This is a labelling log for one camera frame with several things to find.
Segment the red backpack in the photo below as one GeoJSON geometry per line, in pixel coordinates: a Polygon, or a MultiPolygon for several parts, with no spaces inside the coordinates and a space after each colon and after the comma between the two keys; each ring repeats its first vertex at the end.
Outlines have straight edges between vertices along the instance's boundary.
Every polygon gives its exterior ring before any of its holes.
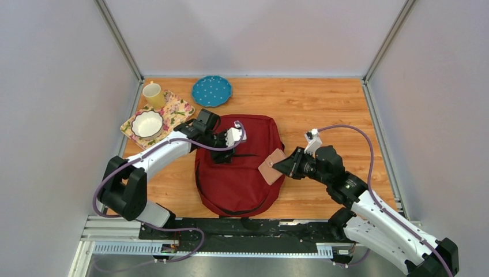
{"type": "Polygon", "coordinates": [[[217,122],[216,132],[233,127],[235,121],[243,124],[246,142],[234,148],[231,163],[215,164],[209,150],[197,149],[196,187],[204,206],[220,216],[256,216],[277,200],[285,180],[282,175],[270,186],[258,167],[275,149],[284,150],[284,144],[275,120],[265,115],[223,115],[217,122]]]}

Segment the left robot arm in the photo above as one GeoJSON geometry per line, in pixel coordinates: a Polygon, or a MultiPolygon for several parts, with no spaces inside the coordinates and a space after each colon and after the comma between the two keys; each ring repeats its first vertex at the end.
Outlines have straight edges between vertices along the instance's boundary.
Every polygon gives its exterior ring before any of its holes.
{"type": "Polygon", "coordinates": [[[104,177],[96,188],[92,206],[102,217],[98,204],[111,209],[112,218],[122,217],[153,228],[161,239],[170,239],[176,232],[173,213],[148,199],[148,182],[173,161],[197,148],[232,154],[246,140],[240,121],[220,133],[216,131],[221,118],[202,109],[196,118],[176,126],[170,134],[150,148],[129,158],[114,156],[107,163],[104,177]]]}

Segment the brown leather wallet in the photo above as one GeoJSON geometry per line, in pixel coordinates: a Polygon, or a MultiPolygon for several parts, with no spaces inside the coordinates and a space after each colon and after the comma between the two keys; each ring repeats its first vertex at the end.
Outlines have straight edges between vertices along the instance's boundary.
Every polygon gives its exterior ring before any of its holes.
{"type": "Polygon", "coordinates": [[[281,172],[274,169],[273,165],[285,158],[286,156],[283,150],[277,148],[259,165],[258,170],[268,185],[271,186],[283,175],[281,172]]]}

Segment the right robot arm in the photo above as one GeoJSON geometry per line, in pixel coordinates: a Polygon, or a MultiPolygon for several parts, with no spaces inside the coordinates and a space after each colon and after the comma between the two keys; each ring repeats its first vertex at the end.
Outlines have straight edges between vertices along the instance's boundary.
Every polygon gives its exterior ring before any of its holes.
{"type": "Polygon", "coordinates": [[[330,197],[342,205],[330,219],[329,234],[337,242],[358,242],[395,265],[406,276],[456,276],[458,247],[413,225],[383,203],[367,183],[347,171],[332,146],[314,155],[296,150],[273,168],[293,179],[309,178],[326,185],[330,197]]]}

